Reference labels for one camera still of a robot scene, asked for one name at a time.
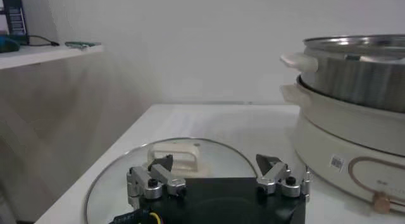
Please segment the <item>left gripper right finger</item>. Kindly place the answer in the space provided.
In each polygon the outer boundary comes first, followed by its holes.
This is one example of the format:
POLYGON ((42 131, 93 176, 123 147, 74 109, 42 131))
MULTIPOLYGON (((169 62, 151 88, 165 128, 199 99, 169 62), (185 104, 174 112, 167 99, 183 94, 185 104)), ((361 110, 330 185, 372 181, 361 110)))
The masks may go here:
POLYGON ((298 180, 292 176, 292 170, 288 164, 273 156, 256 155, 256 162, 262 173, 256 178, 258 191, 263 195, 270 196, 281 190, 284 197, 303 197, 305 202, 309 202, 311 187, 311 172, 308 166, 302 177, 298 180))

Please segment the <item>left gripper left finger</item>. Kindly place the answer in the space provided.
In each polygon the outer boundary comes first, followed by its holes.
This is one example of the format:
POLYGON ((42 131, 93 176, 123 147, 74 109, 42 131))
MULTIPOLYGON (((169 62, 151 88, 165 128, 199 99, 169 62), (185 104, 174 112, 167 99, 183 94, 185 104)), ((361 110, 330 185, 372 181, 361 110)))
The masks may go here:
POLYGON ((163 196, 184 198, 187 193, 186 180, 171 173, 173 155, 154 159, 148 167, 135 166, 127 172, 128 203, 134 209, 140 208, 140 199, 155 201, 163 196))

